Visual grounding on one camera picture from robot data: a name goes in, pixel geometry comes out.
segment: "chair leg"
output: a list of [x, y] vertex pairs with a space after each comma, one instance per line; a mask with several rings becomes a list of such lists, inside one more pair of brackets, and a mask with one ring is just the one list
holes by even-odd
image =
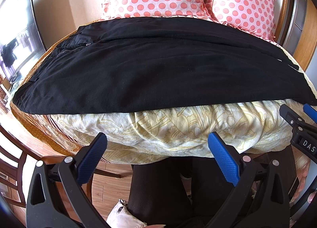
[[122, 178], [121, 174], [108, 172], [108, 171], [104, 171], [104, 170], [100, 170], [100, 169], [95, 169], [94, 174], [99, 174], [99, 175], [103, 175], [103, 176], [113, 177], [113, 178], [117, 178], [117, 179]]

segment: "person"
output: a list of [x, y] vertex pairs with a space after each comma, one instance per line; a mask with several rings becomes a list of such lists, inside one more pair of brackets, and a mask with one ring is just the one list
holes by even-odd
[[[181, 174], [191, 176], [192, 202]], [[139, 228], [146, 224], [153, 228], [203, 228], [233, 188], [214, 158], [169, 157], [155, 163], [134, 165], [129, 201], [127, 204], [119, 202], [107, 223], [112, 228]], [[247, 214], [251, 203], [250, 194], [240, 215]]]

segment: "person's leg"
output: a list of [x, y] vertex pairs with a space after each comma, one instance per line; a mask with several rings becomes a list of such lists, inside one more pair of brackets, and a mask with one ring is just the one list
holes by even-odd
[[191, 203], [172, 158], [134, 165], [128, 210], [148, 225], [175, 227], [192, 217]]
[[191, 195], [194, 216], [214, 216], [233, 185], [226, 181], [214, 158], [193, 157]]

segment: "mattress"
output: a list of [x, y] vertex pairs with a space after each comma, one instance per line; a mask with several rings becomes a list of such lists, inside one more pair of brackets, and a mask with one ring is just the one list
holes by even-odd
[[[57, 44], [39, 60], [24, 82]], [[284, 52], [297, 64], [290, 54]], [[317, 96], [313, 84], [304, 76]], [[168, 156], [212, 157], [207, 137], [213, 131], [238, 152], [282, 150], [289, 145], [292, 136], [291, 127], [279, 116], [279, 106], [283, 103], [309, 120], [310, 124], [313, 123], [303, 113], [302, 105], [291, 99], [75, 115], [36, 115], [21, 112], [13, 104], [11, 108], [31, 134], [53, 148], [76, 154], [82, 146], [89, 145], [99, 132], [103, 132], [108, 137], [108, 148], [103, 155], [106, 161], [146, 164]]]

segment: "black fabric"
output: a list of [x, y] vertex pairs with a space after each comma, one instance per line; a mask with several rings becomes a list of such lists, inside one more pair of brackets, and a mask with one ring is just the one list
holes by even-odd
[[[225, 202], [233, 185], [228, 183], [214, 158], [192, 160], [192, 205], [186, 195], [178, 158], [169, 157], [147, 165], [134, 165], [128, 210], [139, 220], [166, 224], [166, 228], [203, 228]], [[251, 195], [241, 215], [246, 215]]]
[[317, 105], [280, 48], [193, 18], [125, 18], [80, 27], [14, 95], [30, 114], [136, 112], [294, 99]]

